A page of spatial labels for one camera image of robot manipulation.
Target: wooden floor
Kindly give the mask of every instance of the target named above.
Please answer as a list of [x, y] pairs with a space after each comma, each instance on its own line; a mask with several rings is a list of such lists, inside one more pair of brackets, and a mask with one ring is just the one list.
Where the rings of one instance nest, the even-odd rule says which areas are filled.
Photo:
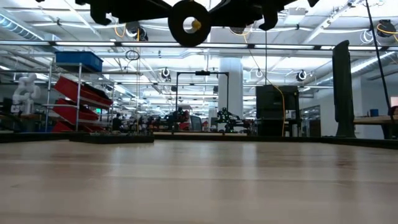
[[299, 143], [0, 144], [0, 223], [398, 223], [398, 151]]

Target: metal frame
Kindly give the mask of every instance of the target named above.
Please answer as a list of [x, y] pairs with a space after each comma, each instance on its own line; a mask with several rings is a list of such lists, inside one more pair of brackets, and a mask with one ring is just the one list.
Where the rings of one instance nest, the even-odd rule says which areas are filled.
[[[175, 111], [178, 110], [178, 77], [181, 74], [186, 74], [186, 75], [196, 75], [196, 72], [177, 72], [177, 80], [176, 80], [176, 86], [177, 90], [175, 92]], [[229, 106], [229, 72], [209, 72], [209, 75], [219, 75], [219, 74], [224, 74], [226, 75], [226, 109], [228, 111], [228, 106]]]

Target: blue bin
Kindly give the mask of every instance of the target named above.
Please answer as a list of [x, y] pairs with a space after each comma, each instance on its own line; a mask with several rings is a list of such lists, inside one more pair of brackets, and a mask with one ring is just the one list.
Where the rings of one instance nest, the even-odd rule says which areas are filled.
[[379, 109], [370, 109], [369, 110], [371, 117], [379, 116]]
[[55, 63], [70, 72], [78, 72], [78, 64], [82, 63], [84, 72], [102, 72], [103, 61], [93, 52], [56, 52]]

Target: white column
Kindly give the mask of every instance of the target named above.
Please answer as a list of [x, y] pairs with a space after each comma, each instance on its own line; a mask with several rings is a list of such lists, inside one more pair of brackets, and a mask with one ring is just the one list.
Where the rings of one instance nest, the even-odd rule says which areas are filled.
[[[240, 58], [221, 58], [219, 72], [229, 72], [228, 110], [242, 118], [243, 116], [243, 66]], [[218, 110], [227, 106], [227, 77], [218, 75]]]

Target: black wheel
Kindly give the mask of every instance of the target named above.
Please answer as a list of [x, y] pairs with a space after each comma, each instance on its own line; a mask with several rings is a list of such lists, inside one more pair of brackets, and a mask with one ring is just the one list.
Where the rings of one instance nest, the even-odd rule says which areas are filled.
[[[200, 28], [188, 33], [183, 27], [184, 20], [194, 17], [200, 22]], [[194, 1], [176, 3], [169, 14], [169, 29], [174, 39], [183, 47], [195, 47], [206, 40], [211, 31], [210, 14], [205, 7]]]

